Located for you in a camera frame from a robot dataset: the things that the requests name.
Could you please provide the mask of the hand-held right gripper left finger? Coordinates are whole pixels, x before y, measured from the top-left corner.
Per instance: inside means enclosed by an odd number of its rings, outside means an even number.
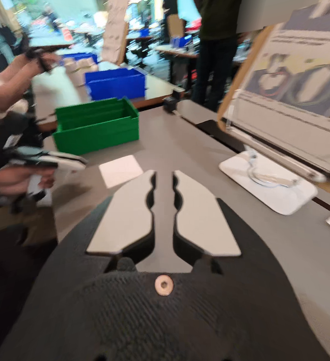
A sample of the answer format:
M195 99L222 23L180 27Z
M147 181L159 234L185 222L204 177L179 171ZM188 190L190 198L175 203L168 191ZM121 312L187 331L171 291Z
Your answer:
M102 216L86 252L89 255L128 257L135 264L155 246L152 207L156 172L148 170L119 188Z

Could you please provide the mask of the green plastic bin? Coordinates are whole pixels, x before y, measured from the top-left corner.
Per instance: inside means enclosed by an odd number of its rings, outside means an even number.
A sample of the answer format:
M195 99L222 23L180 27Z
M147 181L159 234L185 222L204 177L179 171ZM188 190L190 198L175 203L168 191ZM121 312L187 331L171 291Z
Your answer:
M55 115L60 152L84 155L139 140L139 112L126 97L60 107Z

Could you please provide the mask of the black desk clamp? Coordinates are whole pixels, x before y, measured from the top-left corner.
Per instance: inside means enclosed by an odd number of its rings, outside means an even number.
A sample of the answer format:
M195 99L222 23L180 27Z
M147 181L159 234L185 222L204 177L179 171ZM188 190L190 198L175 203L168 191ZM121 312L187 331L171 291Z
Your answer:
M173 113L177 110L177 104L181 101L181 92L176 90L172 91L170 96L163 100L163 110L167 113Z

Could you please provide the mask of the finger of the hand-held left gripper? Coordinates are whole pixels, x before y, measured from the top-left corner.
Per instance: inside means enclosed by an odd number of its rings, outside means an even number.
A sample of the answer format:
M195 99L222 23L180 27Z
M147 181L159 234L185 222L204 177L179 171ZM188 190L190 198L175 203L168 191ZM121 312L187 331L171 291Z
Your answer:
M57 158L77 161L77 162L82 163L84 165L88 164L88 161L85 158L83 158L81 156L73 155L73 154L68 154L68 153L63 153L63 152L47 152L47 155L54 156L54 157L57 157Z
M86 164L77 161L52 162L52 166L60 171L82 171Z

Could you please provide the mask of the neighbouring grey desk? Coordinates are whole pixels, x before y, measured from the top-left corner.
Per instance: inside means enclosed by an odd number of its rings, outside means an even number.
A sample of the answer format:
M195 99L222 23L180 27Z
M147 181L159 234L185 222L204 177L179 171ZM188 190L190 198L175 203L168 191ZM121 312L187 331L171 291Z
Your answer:
M36 76L32 81L36 103L38 126L43 132L54 131L57 128L55 110L60 107L73 106L91 101L85 86L75 87L63 66L56 67L50 74ZM141 111L145 108L161 106L163 99L175 90L184 96L185 90L162 80L154 75L145 75L145 96L130 99L135 108Z

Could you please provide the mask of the wooden document stand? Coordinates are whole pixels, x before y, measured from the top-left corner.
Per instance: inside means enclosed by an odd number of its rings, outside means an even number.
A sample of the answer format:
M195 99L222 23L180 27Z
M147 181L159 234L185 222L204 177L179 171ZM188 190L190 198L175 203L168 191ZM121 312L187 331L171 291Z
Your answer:
M275 25L266 27L258 35L219 108L219 128L245 147L240 155L221 162L219 169L271 210L281 215L291 215L316 197L318 189L330 194L330 174L243 131L229 119L222 117L250 66L249 62L254 59L273 26Z

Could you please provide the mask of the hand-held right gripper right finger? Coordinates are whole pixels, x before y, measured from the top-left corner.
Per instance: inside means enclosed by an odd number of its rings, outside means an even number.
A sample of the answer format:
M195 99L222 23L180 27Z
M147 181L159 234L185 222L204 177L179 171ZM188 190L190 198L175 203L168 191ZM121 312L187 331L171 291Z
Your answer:
M189 265L204 256L241 256L216 196L180 170L172 173L172 182L176 208L172 242L175 254Z

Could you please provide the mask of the white foam cube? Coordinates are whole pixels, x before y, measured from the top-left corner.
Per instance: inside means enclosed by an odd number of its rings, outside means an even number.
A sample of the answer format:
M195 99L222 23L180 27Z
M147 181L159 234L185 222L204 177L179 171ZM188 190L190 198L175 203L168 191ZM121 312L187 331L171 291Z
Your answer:
M107 189L122 185L144 173L134 155L114 159L99 165Z

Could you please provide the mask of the printed instruction sheet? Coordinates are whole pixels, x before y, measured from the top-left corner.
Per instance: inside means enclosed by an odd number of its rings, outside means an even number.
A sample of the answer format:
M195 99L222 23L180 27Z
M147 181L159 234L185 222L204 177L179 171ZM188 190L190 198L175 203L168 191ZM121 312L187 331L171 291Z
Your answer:
M330 1L273 26L222 117L330 174Z

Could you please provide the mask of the person's left hand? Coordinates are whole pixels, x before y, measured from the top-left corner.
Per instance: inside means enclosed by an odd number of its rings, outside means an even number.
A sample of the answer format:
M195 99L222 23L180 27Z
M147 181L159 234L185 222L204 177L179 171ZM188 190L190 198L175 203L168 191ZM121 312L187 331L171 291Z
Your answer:
M38 187L49 189L54 184L55 168L36 166L8 166L0 169L0 195L12 196L27 192L30 179L40 177Z

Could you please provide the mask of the blue plastic bin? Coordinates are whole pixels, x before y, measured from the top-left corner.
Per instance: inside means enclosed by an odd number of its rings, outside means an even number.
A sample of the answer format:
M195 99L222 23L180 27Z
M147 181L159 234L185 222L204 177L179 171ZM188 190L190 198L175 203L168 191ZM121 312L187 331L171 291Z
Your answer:
M146 77L137 69L121 67L85 73L85 85L92 101L136 99L145 97Z

